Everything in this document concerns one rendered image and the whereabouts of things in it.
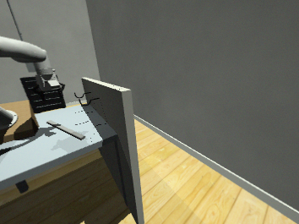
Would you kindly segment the grey wall panel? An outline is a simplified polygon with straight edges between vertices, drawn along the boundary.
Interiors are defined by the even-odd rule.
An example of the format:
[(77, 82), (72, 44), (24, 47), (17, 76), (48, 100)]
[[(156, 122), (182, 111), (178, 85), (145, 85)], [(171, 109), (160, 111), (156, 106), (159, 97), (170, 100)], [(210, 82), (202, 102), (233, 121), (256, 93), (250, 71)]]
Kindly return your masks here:
[[(84, 93), (91, 92), (85, 94), (87, 103), (90, 103), (91, 99), (100, 98), (92, 100), (90, 105), (117, 133), (117, 148), (127, 205), (136, 224), (144, 224), (132, 91), (94, 79), (81, 79)], [(100, 147), (100, 149), (101, 155), (124, 198), (114, 141)]]

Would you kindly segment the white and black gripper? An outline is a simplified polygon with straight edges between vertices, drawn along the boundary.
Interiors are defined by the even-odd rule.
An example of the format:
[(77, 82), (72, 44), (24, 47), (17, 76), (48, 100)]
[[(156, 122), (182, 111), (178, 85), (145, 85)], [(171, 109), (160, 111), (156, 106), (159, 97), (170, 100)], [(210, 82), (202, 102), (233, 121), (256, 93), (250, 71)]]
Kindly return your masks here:
[[(49, 90), (59, 90), (58, 93), (59, 93), (60, 97), (63, 98), (63, 90), (64, 90), (65, 85), (58, 82), (57, 77), (54, 73), (36, 74), (35, 79), (36, 79), (37, 86), (35, 86), (31, 90), (33, 90), (36, 94), (40, 95), (41, 99), (43, 101), (46, 101), (46, 97), (43, 95), (44, 92), (49, 91)], [(44, 82), (44, 81), (48, 81), (48, 80), (51, 80), (51, 79), (56, 79), (57, 82), (62, 86), (62, 88), (61, 89), (60, 88), (51, 89), (50, 86), (47, 83)], [(40, 87), (40, 89), (39, 89), (39, 87)], [(38, 92), (36, 89), (39, 89), (40, 92)]]

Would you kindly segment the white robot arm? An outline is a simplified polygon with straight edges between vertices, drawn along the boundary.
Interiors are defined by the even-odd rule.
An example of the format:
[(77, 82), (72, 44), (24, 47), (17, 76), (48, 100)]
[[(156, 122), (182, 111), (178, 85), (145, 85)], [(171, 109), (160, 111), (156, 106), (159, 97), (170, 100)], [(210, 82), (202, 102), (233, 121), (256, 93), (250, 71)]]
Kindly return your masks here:
[[(55, 72), (55, 69), (51, 67), (46, 51), (27, 42), (0, 36), (0, 57), (11, 57), (14, 61), (19, 63), (33, 63), (37, 74), (50, 74)], [(56, 79), (44, 82), (47, 83), (51, 89), (60, 88), (60, 84)], [(18, 115), (15, 112), (0, 107), (0, 129), (13, 126), (17, 120)]]

